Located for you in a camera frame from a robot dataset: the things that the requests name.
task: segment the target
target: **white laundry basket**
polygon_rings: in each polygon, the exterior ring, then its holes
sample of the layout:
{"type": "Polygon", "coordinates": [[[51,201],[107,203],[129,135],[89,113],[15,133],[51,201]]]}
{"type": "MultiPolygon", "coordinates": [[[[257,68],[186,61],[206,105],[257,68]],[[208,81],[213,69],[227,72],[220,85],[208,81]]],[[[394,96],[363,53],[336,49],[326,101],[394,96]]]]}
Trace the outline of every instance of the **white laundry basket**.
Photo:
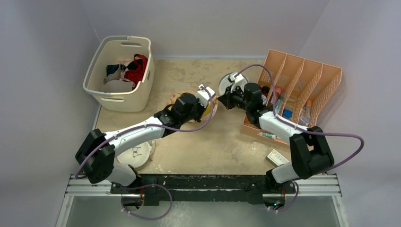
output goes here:
{"type": "Polygon", "coordinates": [[[97,49],[85,76],[83,87],[108,110],[138,112],[146,106],[154,74],[155,65],[149,39],[135,36],[109,36],[97,49]],[[118,64],[120,60],[133,60],[137,53],[145,55],[148,58],[148,64],[142,81],[136,85],[135,89],[124,93],[101,92],[106,77],[106,66],[118,64]]]}

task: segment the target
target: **storage bin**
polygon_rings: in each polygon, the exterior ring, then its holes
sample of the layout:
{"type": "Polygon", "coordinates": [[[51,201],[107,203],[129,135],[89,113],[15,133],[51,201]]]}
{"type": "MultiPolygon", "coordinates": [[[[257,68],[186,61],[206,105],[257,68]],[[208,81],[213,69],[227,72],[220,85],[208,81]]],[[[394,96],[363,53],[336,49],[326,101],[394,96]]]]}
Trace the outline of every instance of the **storage bin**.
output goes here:
{"type": "MultiPolygon", "coordinates": [[[[269,50],[264,65],[271,71],[275,87],[287,93],[278,114],[282,116],[284,108],[292,109],[290,120],[298,124],[303,107],[307,100],[311,100],[311,117],[308,127],[315,126],[320,111],[341,82],[342,69],[275,50],[269,50]]],[[[257,83],[260,86],[271,87],[270,77],[265,70],[261,71],[257,83]]],[[[259,132],[270,132],[256,128],[246,116],[240,131],[258,139],[288,147],[288,144],[279,138],[273,140],[259,135],[259,132]]]]}
{"type": "Polygon", "coordinates": [[[106,109],[138,112],[145,108],[152,89],[155,65],[150,50],[150,40],[135,36],[106,37],[97,49],[84,79],[83,88],[106,109]],[[135,54],[148,58],[145,74],[135,89],[123,93],[105,93],[101,88],[106,77],[106,66],[119,61],[133,60],[135,54]]]}

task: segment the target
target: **red garment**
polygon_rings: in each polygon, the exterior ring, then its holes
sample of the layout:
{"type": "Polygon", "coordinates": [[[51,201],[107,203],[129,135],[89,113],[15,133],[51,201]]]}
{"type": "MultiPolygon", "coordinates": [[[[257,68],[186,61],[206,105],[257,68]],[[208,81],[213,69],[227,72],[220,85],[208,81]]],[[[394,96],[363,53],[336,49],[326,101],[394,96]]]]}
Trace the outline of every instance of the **red garment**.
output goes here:
{"type": "Polygon", "coordinates": [[[135,70],[128,70],[125,72],[124,78],[129,79],[130,81],[135,83],[135,87],[138,85],[140,81],[142,81],[143,76],[145,74],[145,69],[148,64],[148,59],[147,57],[141,55],[141,54],[136,54],[134,55],[134,64],[136,64],[138,67],[135,70]],[[142,59],[142,62],[138,61],[136,58],[139,57],[142,59]]]}

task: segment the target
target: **blue object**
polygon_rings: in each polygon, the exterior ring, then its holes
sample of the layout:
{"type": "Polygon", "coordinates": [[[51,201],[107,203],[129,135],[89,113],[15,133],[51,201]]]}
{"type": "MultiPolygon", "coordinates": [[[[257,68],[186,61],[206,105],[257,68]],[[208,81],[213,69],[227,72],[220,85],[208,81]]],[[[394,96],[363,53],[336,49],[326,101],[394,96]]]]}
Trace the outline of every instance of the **blue object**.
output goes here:
{"type": "Polygon", "coordinates": [[[283,117],[290,118],[292,116],[292,111],[288,109],[284,109],[283,117]]]}

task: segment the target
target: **wooden table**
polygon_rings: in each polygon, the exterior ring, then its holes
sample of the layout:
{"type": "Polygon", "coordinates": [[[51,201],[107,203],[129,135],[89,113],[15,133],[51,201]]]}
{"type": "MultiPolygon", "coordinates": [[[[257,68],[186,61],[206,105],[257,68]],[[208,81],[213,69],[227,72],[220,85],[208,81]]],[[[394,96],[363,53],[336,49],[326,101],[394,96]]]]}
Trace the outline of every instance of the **wooden table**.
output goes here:
{"type": "MultiPolygon", "coordinates": [[[[145,109],[136,113],[100,110],[96,127],[114,131],[139,123],[159,110],[175,92],[197,90],[200,84],[217,92],[220,79],[258,60],[155,60],[155,78],[145,109]]],[[[261,72],[253,67],[243,74],[255,82],[261,72]]],[[[151,160],[138,168],[140,173],[172,174],[265,174],[274,166],[265,157],[276,149],[290,160],[289,149],[266,143],[239,132],[244,119],[241,109],[226,110],[218,105],[216,115],[200,131],[176,132],[156,140],[151,160]]],[[[182,129],[199,127],[187,123],[182,129]]]]}

